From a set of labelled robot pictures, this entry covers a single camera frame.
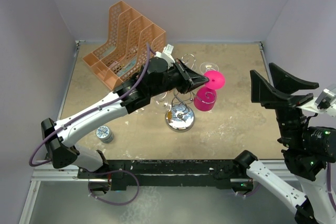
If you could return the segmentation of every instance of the plastic basket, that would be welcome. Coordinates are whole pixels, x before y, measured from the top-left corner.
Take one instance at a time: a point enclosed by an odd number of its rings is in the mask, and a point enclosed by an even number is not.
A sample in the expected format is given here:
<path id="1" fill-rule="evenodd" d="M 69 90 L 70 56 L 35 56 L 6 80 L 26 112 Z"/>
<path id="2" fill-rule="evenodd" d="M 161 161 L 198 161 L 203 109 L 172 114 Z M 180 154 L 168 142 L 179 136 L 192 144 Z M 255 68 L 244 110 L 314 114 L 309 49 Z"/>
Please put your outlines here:
<path id="1" fill-rule="evenodd" d="M 107 42 L 83 57 L 83 61 L 113 90 L 145 63 L 146 43 L 154 51 L 162 51 L 166 35 L 163 29 L 123 1 L 110 7 L 109 16 Z"/>

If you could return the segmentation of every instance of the pink cup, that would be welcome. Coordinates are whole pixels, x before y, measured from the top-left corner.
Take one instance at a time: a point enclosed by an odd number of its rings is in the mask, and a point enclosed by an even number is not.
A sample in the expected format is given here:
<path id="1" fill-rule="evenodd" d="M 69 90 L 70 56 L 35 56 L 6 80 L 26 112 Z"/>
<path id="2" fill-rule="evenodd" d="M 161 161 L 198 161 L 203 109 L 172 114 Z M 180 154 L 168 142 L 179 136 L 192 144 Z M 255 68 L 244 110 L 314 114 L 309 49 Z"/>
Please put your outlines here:
<path id="1" fill-rule="evenodd" d="M 217 93 L 215 90 L 202 87 L 196 94 L 194 105 L 200 111 L 209 111 L 214 107 L 216 99 Z"/>

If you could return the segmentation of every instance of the table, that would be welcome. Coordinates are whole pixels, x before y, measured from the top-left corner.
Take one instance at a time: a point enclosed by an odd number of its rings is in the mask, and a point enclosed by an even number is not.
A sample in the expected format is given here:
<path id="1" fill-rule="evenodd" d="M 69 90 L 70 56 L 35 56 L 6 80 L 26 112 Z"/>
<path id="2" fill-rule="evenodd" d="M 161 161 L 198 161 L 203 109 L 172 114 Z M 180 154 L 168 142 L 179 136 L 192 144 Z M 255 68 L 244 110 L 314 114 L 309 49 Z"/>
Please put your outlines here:
<path id="1" fill-rule="evenodd" d="M 106 96 L 108 88 L 87 68 L 82 58 L 99 44 L 80 46 L 61 118 L 69 117 Z M 197 67 L 214 62 L 225 75 L 214 108 L 195 112 L 192 129 L 178 133 L 165 124 L 164 112 L 150 104 L 106 125 L 115 139 L 103 144 L 91 132 L 79 144 L 103 151 L 107 159 L 232 159 L 249 150 L 261 159 L 282 158 L 283 148 L 275 113 L 250 101 L 251 69 L 265 78 L 266 69 L 258 44 L 176 44 L 173 57 L 193 54 Z"/>

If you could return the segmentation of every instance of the orange dish rack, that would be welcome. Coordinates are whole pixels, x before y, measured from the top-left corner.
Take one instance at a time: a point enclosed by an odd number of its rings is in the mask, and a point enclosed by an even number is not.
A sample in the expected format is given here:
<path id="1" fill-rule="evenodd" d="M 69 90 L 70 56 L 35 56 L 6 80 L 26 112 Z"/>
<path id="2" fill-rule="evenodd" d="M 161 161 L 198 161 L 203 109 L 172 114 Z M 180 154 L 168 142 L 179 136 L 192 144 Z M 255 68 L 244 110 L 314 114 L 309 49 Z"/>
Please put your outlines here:
<path id="1" fill-rule="evenodd" d="M 147 42 L 154 51 L 162 51 L 166 44 L 166 32 L 124 1 L 120 1 L 109 9 L 107 41 L 83 57 L 83 61 L 113 90 L 139 71 L 145 63 Z"/>

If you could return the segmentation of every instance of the wooden tabletop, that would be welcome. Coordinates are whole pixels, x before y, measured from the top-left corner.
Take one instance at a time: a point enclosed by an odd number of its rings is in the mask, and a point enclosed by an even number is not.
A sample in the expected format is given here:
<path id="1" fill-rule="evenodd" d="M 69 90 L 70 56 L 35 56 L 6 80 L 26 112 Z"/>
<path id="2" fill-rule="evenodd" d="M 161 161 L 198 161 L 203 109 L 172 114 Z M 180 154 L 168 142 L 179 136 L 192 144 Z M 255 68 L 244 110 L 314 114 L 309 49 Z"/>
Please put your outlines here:
<path id="1" fill-rule="evenodd" d="M 106 125 L 115 138 L 103 144 L 95 132 L 79 141 L 102 150 L 107 159 L 232 159 L 249 150 L 261 159 L 283 158 L 275 113 L 250 101 L 251 69 L 265 78 L 265 65 L 257 44 L 176 44 L 173 56 L 193 54 L 196 67 L 202 62 L 219 66 L 226 84 L 217 92 L 214 108 L 198 111 L 187 132 L 174 132 L 165 123 L 165 112 L 153 103 L 137 113 Z M 99 44 L 81 45 L 61 118 L 69 117 L 106 96 L 108 88 L 94 76 L 82 58 Z"/>

